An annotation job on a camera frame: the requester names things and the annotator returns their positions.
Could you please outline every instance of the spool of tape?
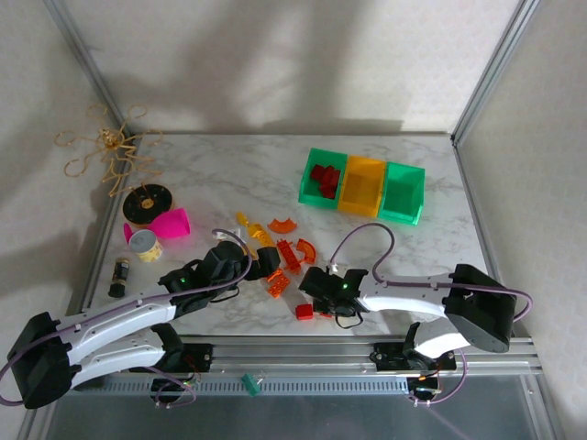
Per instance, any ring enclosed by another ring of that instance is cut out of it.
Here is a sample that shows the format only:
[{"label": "spool of tape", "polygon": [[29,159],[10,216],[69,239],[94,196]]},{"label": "spool of tape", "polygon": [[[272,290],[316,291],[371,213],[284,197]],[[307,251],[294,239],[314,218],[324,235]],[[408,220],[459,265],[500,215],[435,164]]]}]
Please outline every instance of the spool of tape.
[{"label": "spool of tape", "polygon": [[163,253],[157,237],[148,229],[135,232],[128,241],[128,245],[142,261],[146,262],[157,261]]},{"label": "spool of tape", "polygon": [[122,203],[122,215],[135,227],[144,228],[172,208],[172,193],[164,186],[149,183],[133,189],[127,196]]}]

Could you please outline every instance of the red block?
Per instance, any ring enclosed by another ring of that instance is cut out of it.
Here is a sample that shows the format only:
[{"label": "red block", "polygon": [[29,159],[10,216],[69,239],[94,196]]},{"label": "red block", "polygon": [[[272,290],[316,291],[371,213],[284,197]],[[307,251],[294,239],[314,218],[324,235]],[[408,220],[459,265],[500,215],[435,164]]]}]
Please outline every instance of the red block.
[{"label": "red block", "polygon": [[334,199],[337,195],[337,189],[332,188],[330,185],[322,185],[318,188],[322,197],[326,197],[327,199]]},{"label": "red block", "polygon": [[329,185],[333,174],[334,174],[334,167],[332,165],[328,165],[327,168],[324,170],[324,174],[322,174],[322,178],[320,179],[320,183],[322,183],[323,185]]},{"label": "red block", "polygon": [[312,172],[310,172],[310,179],[314,179],[315,181],[320,182],[322,176],[324,175],[324,170],[325,168],[323,166],[315,165],[312,169]]},{"label": "red block", "polygon": [[334,189],[337,189],[338,186],[338,179],[340,179],[340,170],[334,170],[332,173],[332,177],[330,178],[330,186],[334,186]]},{"label": "red block", "polygon": [[295,317],[298,321],[314,318],[314,307],[312,304],[300,304],[295,308]]}]

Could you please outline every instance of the orange toy piece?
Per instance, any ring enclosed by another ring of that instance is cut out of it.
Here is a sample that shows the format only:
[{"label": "orange toy piece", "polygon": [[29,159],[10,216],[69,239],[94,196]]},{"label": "orange toy piece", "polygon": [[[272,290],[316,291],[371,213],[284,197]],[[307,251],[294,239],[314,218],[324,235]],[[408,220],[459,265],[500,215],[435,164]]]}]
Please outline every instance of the orange toy piece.
[{"label": "orange toy piece", "polygon": [[288,243],[285,240],[277,240],[277,248],[285,259],[285,263],[287,263],[286,269],[297,275],[302,270],[302,266],[300,266],[300,262],[295,257],[290,245],[291,243]]},{"label": "orange toy piece", "polygon": [[264,248],[275,248],[275,243],[273,243],[271,236],[260,224],[256,223],[249,226],[249,234],[251,237],[257,238]]},{"label": "orange toy piece", "polygon": [[274,271],[271,276],[267,277],[267,281],[275,281],[273,285],[267,289],[267,292],[269,292],[269,295],[271,295],[273,298],[279,298],[285,288],[290,284],[289,278],[285,276],[283,270],[281,269]]},{"label": "orange toy piece", "polygon": [[304,258],[302,259],[303,263],[316,263],[316,249],[314,248],[314,246],[312,246],[312,243],[300,238],[299,240],[297,240],[297,245],[295,246],[295,249],[299,250],[300,252],[304,252]]},{"label": "orange toy piece", "polygon": [[279,220],[274,218],[273,221],[269,223],[267,226],[271,231],[276,232],[278,234],[289,234],[297,228],[297,223],[292,221],[291,218],[288,218],[284,222],[280,222]]},{"label": "orange toy piece", "polygon": [[243,225],[247,228],[247,232],[249,232],[251,237],[257,238],[259,240],[262,247],[275,248],[275,243],[273,243],[271,236],[259,223],[251,225],[249,223],[249,219],[243,213],[237,213],[237,221],[240,225]]}]

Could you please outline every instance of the white marble surface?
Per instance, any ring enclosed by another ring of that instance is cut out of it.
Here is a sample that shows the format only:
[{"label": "white marble surface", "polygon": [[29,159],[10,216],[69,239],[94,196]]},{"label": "white marble surface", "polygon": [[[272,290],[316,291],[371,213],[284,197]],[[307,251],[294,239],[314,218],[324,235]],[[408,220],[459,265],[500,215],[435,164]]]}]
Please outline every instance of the white marble surface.
[{"label": "white marble surface", "polygon": [[[107,291],[116,258],[130,258],[127,292],[139,292],[184,262],[203,257],[216,244],[211,229],[236,227],[237,211],[263,225],[273,218],[291,217],[298,228],[286,237],[294,242],[298,237],[310,241],[318,252],[317,264],[324,265],[340,240],[370,219],[297,202],[312,147],[426,169],[426,202],[419,225],[384,222],[394,231],[397,242],[394,253],[381,266],[383,276],[437,274],[453,270],[461,262],[485,270],[448,136],[167,135],[161,144],[143,147],[140,153],[156,158],[157,166],[164,170],[156,182],[167,186],[176,206],[187,210],[193,233],[161,241],[160,260],[143,263],[127,248],[124,217],[118,213],[92,306],[113,301]],[[131,176],[130,183],[139,180],[138,175]],[[274,240],[280,238],[271,235]],[[259,245],[254,239],[248,241],[254,247]],[[348,242],[338,261],[369,269],[388,246],[389,238],[380,228],[367,229]],[[409,313],[366,313],[365,323],[350,330],[342,330],[333,319],[324,317],[297,321],[295,306],[309,300],[297,290],[301,276],[288,276],[292,283],[280,299],[265,291],[263,280],[243,282],[238,298],[186,315],[174,321],[174,327],[181,335],[403,335],[414,319]]]}]

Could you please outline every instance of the white wall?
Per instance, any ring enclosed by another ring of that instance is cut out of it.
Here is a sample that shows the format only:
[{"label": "white wall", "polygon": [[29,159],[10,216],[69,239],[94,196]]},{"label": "white wall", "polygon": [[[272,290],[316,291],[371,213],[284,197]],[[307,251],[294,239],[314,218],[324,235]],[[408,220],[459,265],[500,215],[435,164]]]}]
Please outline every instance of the white wall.
[{"label": "white wall", "polygon": [[[104,211],[97,163],[62,174],[76,151],[53,145],[64,129],[95,130],[84,113],[96,97],[40,0],[3,2],[0,13],[0,362],[34,314],[63,314],[82,287]],[[77,150],[82,153],[84,146]],[[19,400],[12,374],[0,392]],[[3,440],[25,410],[0,407]]]},{"label": "white wall", "polygon": [[587,438],[587,2],[543,0],[461,148],[569,439]]},{"label": "white wall", "polygon": [[135,129],[450,131],[518,0],[62,0]]}]

